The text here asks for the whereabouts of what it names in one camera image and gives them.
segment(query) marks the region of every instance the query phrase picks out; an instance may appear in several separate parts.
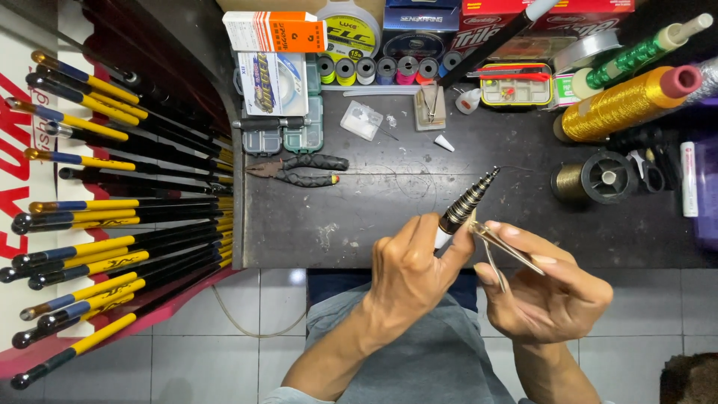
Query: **jeans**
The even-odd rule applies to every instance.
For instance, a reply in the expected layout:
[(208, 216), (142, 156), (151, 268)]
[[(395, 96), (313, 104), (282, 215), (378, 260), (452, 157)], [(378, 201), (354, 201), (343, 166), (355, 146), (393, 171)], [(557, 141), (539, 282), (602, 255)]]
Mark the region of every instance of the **jeans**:
[[(371, 282), (371, 270), (307, 270), (309, 305), (313, 306), (347, 290)], [(474, 270), (461, 270), (459, 277), (447, 291), (463, 308), (478, 313)]]

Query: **black desk surface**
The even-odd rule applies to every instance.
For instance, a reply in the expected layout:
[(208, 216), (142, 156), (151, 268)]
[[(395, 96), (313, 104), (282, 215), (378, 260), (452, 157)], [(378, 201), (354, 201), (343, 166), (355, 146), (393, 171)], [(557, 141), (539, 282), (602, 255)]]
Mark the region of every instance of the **black desk surface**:
[[(551, 171), (562, 162), (585, 161), (597, 148), (558, 141), (552, 132), (556, 114), (479, 108), (466, 116), (454, 105), (457, 92), (448, 90), (447, 128), (417, 132), (411, 96), (321, 95), (320, 152), (349, 159), (350, 169), (339, 173), (337, 185), (315, 189), (245, 175), (243, 267), (369, 268), (374, 241), (395, 234), (414, 215), (443, 214), (494, 165), (533, 171), (502, 169), (477, 207), (480, 220), (507, 221), (546, 237), (584, 268), (710, 266), (672, 192), (637, 194), (617, 205), (594, 204), (581, 211), (561, 205), (551, 194)], [(382, 128), (399, 141), (378, 131), (367, 142), (340, 127), (352, 100), (396, 118), (396, 128), (387, 121)], [(454, 152), (433, 143), (441, 133)], [(292, 155), (285, 151), (279, 157)], [(246, 164), (266, 160), (248, 157)], [(477, 246), (467, 266), (483, 256)], [(494, 256), (500, 266), (518, 264), (503, 252), (494, 251)]]

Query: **glue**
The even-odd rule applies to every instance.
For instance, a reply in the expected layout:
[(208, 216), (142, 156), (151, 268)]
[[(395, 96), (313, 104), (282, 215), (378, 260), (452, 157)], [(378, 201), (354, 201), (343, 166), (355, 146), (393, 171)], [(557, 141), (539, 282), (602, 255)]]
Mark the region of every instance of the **glue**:
[(471, 91), (462, 93), (459, 98), (456, 99), (456, 107), (459, 111), (468, 115), (476, 110), (481, 101), (481, 88), (475, 88)]

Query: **gray shirt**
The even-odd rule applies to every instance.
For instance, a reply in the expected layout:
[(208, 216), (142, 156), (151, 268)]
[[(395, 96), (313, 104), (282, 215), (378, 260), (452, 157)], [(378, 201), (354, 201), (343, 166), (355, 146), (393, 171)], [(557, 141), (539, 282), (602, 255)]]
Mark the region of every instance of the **gray shirt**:
[[(369, 287), (363, 285), (312, 306), (305, 349), (336, 327)], [(328, 402), (280, 387), (262, 403)], [(370, 355), (336, 403), (516, 404), (493, 372), (477, 314), (448, 294), (394, 342)], [(520, 404), (532, 402), (521, 400)]]

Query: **blue box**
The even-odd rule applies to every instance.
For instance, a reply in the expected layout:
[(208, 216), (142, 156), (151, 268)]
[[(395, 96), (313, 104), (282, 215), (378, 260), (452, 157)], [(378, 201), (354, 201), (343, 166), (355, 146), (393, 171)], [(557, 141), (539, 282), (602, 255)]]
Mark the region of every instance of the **blue box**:
[(386, 0), (381, 53), (440, 59), (459, 30), (461, 0)]

